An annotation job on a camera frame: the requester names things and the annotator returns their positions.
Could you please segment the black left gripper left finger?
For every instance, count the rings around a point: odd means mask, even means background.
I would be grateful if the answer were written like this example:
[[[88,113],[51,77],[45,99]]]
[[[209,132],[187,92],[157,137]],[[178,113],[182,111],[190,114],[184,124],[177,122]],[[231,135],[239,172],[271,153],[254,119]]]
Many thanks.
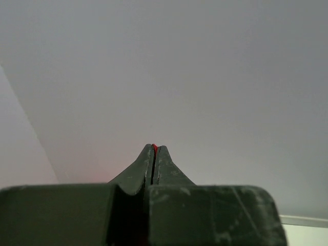
[[[1,189],[1,245],[147,245],[154,163],[147,144],[110,182]]]

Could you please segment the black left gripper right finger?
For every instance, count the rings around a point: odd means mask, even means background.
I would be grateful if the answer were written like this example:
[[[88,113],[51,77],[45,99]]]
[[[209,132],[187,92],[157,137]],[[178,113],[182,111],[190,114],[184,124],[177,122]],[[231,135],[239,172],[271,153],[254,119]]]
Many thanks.
[[[149,195],[150,245],[286,245],[273,197],[249,185],[198,186],[156,152]]]

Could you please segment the red t-shirt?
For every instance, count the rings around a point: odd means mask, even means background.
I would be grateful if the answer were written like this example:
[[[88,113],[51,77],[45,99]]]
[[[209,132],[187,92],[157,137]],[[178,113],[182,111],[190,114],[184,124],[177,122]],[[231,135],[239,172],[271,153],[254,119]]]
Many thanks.
[[[154,149],[154,153],[157,154],[158,146],[156,144],[152,144],[152,147]]]

